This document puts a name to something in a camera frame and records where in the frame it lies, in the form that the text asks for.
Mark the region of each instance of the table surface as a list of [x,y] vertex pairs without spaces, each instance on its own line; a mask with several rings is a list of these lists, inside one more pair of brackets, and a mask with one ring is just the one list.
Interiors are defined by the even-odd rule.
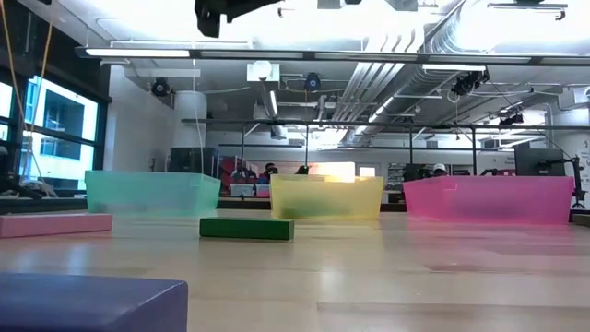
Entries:
[[[227,217],[269,211],[220,210]],[[184,279],[189,331],[586,332],[590,231],[298,220],[295,240],[201,240],[190,219],[0,240],[0,270]]]

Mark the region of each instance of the pink block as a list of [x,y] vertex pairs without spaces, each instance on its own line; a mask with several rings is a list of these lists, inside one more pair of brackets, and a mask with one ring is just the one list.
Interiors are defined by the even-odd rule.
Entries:
[[0,217],[0,238],[110,231],[109,214],[12,215]]
[[411,217],[451,222],[567,224],[573,178],[445,176],[404,184]]

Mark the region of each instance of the ceiling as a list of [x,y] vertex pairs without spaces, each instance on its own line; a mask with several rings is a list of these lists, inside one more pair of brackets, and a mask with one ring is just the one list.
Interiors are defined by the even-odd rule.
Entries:
[[[436,23],[456,6],[459,0],[419,0],[426,5],[418,13],[400,13],[391,8],[385,0],[363,0],[359,6],[346,6],[339,10],[319,10],[318,0],[288,0],[260,8],[236,18],[231,24],[223,25],[219,40],[203,37],[196,28],[193,13],[194,0],[168,0],[161,2],[145,0],[54,0],[51,7],[40,5],[37,0],[19,0],[45,19],[53,18],[55,26],[72,36],[81,44],[89,46],[114,47],[198,47],[198,48],[257,48],[363,51],[385,35],[403,36],[410,30],[420,30],[429,35]],[[553,53],[590,54],[590,30],[582,29],[585,14],[590,4],[582,1],[561,0],[570,8],[567,18],[555,21],[555,13],[505,13],[490,11],[489,1],[466,0],[463,8],[450,16],[449,21],[436,33],[448,34],[457,46],[471,53]],[[283,18],[277,9],[285,9]],[[287,86],[277,91],[279,102],[317,101],[321,94],[301,93],[302,77],[310,72],[318,73],[323,80],[322,90],[326,94],[342,96],[348,82],[359,64],[356,63],[314,63],[278,62],[283,81]],[[181,77],[171,77],[170,83],[176,90],[192,89],[208,94],[208,110],[214,118],[251,118],[252,107],[260,100],[260,92],[246,82],[247,61],[197,61],[192,60],[134,60],[126,67],[126,74],[143,89],[153,82],[146,69],[181,69]],[[387,86],[403,83],[411,68],[402,68]],[[490,67],[491,84],[482,86],[478,93],[496,94],[525,91],[531,87],[536,91],[560,92],[564,85],[589,84],[589,68],[551,67]],[[490,113],[497,113],[508,101],[504,97],[465,97],[453,103],[447,99],[448,89],[454,82],[454,75],[447,83],[432,92],[441,99],[406,101],[399,112],[415,114],[414,121],[420,122],[481,122]],[[383,102],[390,89],[384,89],[373,101]],[[534,93],[511,93],[510,102],[534,100],[531,104],[542,104],[554,97]],[[376,106],[360,113],[359,120],[366,120]],[[293,108],[283,107],[279,113],[290,112]],[[231,130],[233,128],[212,126]]]

